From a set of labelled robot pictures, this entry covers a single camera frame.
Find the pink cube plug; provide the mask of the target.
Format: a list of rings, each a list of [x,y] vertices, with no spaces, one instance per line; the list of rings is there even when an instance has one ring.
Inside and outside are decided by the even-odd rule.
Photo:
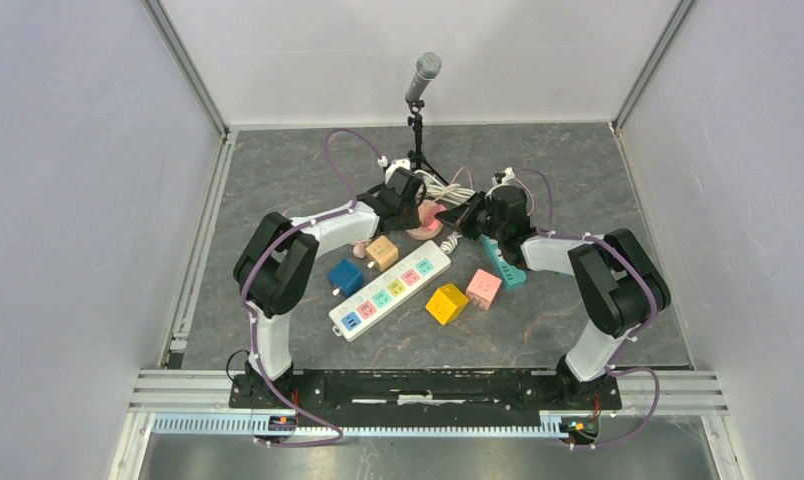
[[[466,287],[465,295],[474,306],[489,310],[501,285],[502,280],[499,277],[477,269]]]

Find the beige cube plug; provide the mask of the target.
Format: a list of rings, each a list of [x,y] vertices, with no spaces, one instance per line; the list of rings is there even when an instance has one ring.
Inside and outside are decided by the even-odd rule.
[[[397,246],[385,235],[374,239],[365,248],[367,267],[380,272],[386,271],[399,259]]]

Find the pink adapter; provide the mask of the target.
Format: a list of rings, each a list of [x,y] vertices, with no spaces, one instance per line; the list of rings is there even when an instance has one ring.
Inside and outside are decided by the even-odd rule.
[[[436,213],[435,219],[455,231],[462,231],[468,224],[470,213],[468,205],[459,205]]]

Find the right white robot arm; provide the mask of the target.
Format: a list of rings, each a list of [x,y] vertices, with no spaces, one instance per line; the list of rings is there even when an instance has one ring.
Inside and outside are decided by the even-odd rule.
[[[496,241],[503,260],[518,269],[575,279],[588,322],[560,359],[555,382],[558,400],[569,408],[595,396],[594,381],[609,373],[623,343],[671,303],[666,281],[631,230],[599,236],[536,227],[519,187],[477,192],[436,218],[465,238]]]

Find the blue cube plug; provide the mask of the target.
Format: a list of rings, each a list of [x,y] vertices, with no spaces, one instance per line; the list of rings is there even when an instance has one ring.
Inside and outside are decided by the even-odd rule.
[[[327,274],[333,296],[348,298],[364,285],[363,271],[348,259],[338,262]]]

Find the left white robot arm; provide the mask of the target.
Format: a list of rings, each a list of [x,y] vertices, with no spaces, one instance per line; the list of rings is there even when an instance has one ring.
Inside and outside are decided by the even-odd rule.
[[[305,293],[315,260],[331,250],[420,224],[423,179],[394,170],[382,184],[348,203],[307,217],[266,214],[233,269],[250,317],[250,364],[260,374],[253,392],[268,407],[292,394],[290,315]]]

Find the yellow cube plug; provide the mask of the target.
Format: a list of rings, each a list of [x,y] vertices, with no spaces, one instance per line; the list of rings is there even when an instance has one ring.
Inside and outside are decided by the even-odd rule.
[[[427,312],[441,325],[454,321],[468,305],[468,297],[453,283],[438,287],[426,303]]]

